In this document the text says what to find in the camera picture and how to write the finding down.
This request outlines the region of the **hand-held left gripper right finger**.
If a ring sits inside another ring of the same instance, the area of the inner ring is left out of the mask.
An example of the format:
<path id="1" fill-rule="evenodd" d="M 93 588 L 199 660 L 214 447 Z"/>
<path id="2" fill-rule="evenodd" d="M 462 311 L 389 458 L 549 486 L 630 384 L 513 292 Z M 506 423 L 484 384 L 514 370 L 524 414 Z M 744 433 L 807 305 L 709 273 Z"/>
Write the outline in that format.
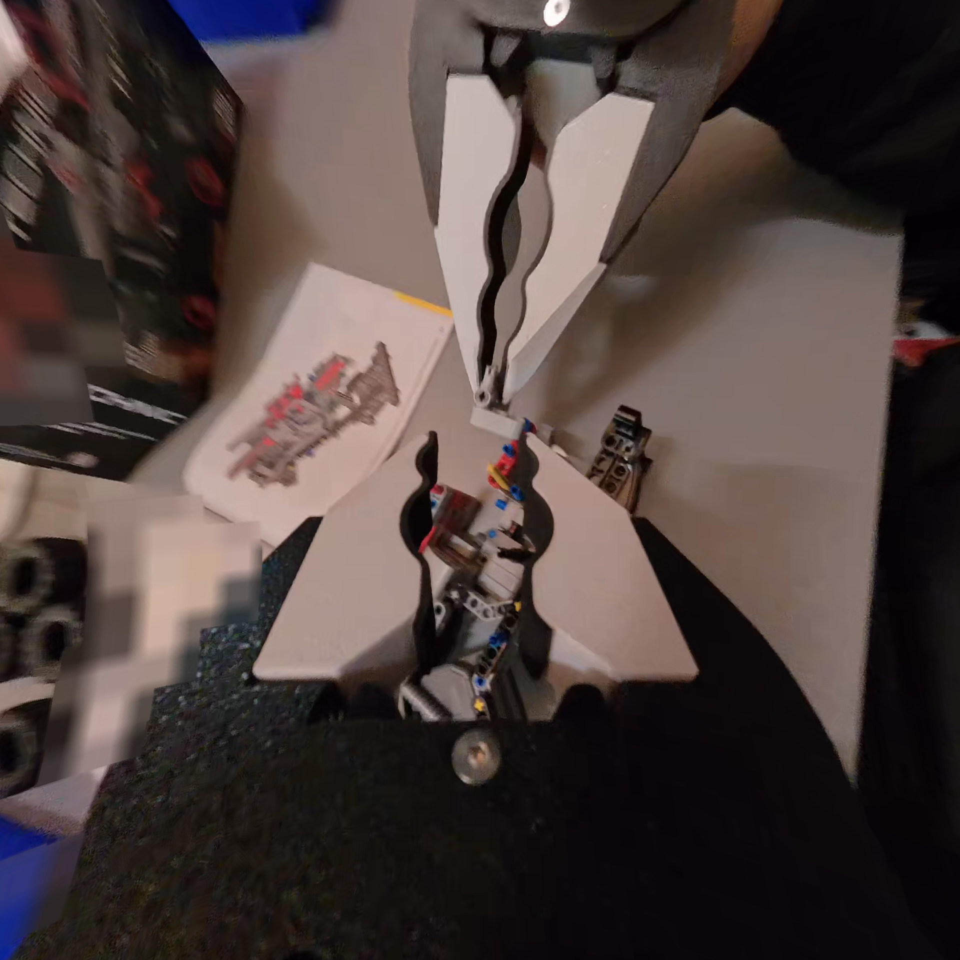
<path id="1" fill-rule="evenodd" d="M 690 683 L 698 665 L 630 513 L 537 437 L 523 527 L 539 496 L 553 523 L 532 564 L 530 609 L 550 629 L 539 678 L 519 670 L 529 719 L 551 719 L 565 693 L 587 685 L 608 696 L 630 682 Z"/>

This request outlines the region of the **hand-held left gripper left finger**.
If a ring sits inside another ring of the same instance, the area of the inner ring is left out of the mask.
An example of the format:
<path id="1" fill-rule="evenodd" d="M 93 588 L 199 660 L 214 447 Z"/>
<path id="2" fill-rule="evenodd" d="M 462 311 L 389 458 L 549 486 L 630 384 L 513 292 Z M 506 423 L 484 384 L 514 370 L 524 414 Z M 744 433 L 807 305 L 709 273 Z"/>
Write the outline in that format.
<path id="1" fill-rule="evenodd" d="M 253 665 L 258 683 L 318 683 L 311 719 L 400 719 L 398 689 L 442 657 L 421 545 L 439 440 L 409 441 L 322 517 Z"/>

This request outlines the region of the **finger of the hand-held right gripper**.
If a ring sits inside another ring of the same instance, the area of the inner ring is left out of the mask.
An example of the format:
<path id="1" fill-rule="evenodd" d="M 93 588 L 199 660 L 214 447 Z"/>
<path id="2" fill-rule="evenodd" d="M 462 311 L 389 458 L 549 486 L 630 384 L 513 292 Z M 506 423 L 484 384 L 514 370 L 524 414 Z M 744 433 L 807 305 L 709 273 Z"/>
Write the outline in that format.
<path id="1" fill-rule="evenodd" d="M 506 350 L 509 408 L 606 271 L 602 254 L 654 102 L 609 93 L 558 133 L 546 164 L 549 225 L 526 274 L 523 317 Z"/>
<path id="2" fill-rule="evenodd" d="M 508 212 L 531 159 L 522 103 L 487 75 L 449 75 L 435 239 L 462 362 L 476 405 L 508 405 L 496 308 L 509 266 Z"/>

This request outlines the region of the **grey beam with yellow axle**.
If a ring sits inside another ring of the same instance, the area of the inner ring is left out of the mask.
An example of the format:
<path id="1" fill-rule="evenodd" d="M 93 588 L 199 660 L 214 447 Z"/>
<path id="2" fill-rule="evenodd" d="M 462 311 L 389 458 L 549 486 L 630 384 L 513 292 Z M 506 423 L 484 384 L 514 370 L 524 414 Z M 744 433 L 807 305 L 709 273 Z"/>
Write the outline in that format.
<path id="1" fill-rule="evenodd" d="M 502 374 L 495 366 L 486 367 L 474 391 L 470 423 L 509 441 L 526 432 L 526 418 L 513 416 L 509 402 L 502 397 Z"/>

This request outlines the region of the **person's right forearm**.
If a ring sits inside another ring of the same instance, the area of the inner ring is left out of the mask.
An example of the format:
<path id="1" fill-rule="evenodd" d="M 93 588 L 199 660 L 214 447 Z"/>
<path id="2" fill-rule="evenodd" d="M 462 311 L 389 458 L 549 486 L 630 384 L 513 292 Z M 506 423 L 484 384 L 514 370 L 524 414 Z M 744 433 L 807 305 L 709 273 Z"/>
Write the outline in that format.
<path id="1" fill-rule="evenodd" d="M 959 194 L 959 3 L 780 2 L 707 117 L 728 109 L 873 202 L 945 214 Z"/>

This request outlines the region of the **grey desk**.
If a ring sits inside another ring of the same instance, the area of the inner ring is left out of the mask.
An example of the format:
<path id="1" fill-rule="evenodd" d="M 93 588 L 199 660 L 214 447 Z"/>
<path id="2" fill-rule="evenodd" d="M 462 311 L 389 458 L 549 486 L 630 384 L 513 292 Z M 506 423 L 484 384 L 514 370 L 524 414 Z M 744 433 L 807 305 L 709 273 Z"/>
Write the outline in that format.
<path id="1" fill-rule="evenodd" d="M 134 481 L 183 489 L 309 263 L 447 306 L 407 101 L 413 9 L 340 2 L 305 36 L 205 46 L 246 107 L 213 392 Z M 618 404 L 642 413 L 642 516 L 762 633 L 850 775 L 900 247 L 896 218 L 727 111 L 518 398 L 580 464 Z"/>

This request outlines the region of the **person's right hand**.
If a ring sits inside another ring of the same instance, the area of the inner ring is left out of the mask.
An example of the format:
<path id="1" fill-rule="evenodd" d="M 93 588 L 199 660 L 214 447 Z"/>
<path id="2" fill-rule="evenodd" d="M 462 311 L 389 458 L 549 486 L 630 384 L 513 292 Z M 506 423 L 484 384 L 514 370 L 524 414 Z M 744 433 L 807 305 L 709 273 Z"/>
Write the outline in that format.
<path id="1" fill-rule="evenodd" d="M 737 80 L 760 49 L 783 1 L 736 1 L 717 92 L 723 93 Z"/>

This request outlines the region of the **white instruction sheet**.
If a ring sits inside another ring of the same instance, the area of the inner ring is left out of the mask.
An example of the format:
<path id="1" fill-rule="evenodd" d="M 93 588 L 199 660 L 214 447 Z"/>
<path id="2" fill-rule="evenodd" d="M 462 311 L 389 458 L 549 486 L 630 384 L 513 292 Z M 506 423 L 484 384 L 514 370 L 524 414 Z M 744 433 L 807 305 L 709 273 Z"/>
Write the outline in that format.
<path id="1" fill-rule="evenodd" d="M 279 546 L 392 455 L 452 331 L 445 308 L 309 266 L 190 455 L 186 490 Z"/>

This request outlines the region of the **black toy tyre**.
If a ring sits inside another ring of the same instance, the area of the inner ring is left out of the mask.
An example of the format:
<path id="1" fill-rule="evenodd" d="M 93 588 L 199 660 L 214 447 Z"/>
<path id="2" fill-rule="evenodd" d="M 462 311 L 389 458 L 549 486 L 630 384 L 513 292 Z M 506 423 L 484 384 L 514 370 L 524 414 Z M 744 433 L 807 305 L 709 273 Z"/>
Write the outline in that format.
<path id="1" fill-rule="evenodd" d="M 25 714 L 1 715 L 1 798 L 15 796 L 38 779 L 42 741 L 38 723 Z"/>
<path id="2" fill-rule="evenodd" d="M 6 547 L 1 562 L 1 607 L 27 615 L 46 605 L 66 603 L 77 593 L 82 553 L 77 541 L 39 537 Z"/>
<path id="3" fill-rule="evenodd" d="M 64 655 L 83 639 L 83 623 L 71 606 L 45 606 L 25 624 L 20 635 L 23 666 L 45 682 L 59 675 Z"/>

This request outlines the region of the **blue plastic bin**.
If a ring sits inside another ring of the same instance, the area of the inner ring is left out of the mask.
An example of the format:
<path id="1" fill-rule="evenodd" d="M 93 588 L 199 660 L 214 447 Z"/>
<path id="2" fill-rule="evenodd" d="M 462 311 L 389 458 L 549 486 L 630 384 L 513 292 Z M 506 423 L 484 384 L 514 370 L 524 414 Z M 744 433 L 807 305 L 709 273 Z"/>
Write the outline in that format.
<path id="1" fill-rule="evenodd" d="M 337 1 L 170 1 L 202 43 L 294 39 L 326 23 Z"/>
<path id="2" fill-rule="evenodd" d="M 1 819 L 1 957 L 62 918 L 83 834 L 56 835 Z"/>

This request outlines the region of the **person's dark clothed torso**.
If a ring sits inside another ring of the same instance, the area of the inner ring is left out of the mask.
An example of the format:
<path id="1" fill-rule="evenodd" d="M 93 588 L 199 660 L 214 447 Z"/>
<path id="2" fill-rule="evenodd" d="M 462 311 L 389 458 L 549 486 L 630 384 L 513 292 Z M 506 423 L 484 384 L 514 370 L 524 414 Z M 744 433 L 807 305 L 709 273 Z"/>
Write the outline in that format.
<path id="1" fill-rule="evenodd" d="M 958 206 L 904 223 L 900 307 L 958 335 Z M 892 360 L 857 788 L 920 931 L 958 958 L 959 347 Z"/>

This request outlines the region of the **black toy set box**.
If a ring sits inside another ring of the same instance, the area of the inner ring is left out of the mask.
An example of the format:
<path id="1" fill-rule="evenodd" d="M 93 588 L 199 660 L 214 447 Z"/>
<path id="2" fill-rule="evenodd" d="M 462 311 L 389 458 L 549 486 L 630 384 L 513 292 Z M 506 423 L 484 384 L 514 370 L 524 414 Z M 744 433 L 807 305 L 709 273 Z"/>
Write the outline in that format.
<path id="1" fill-rule="evenodd" d="M 243 126 L 169 2 L 2 2 L 2 460 L 122 481 L 206 400 Z"/>

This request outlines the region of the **red plastic object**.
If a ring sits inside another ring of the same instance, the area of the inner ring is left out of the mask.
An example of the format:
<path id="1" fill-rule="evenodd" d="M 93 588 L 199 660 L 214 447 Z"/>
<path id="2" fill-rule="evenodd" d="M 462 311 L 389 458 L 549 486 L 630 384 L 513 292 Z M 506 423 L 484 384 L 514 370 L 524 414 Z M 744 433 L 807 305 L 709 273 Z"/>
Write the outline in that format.
<path id="1" fill-rule="evenodd" d="M 938 323 L 921 318 L 914 319 L 897 330 L 892 345 L 892 358 L 901 366 L 917 369 L 925 363 L 930 354 L 958 343 L 959 336 Z"/>

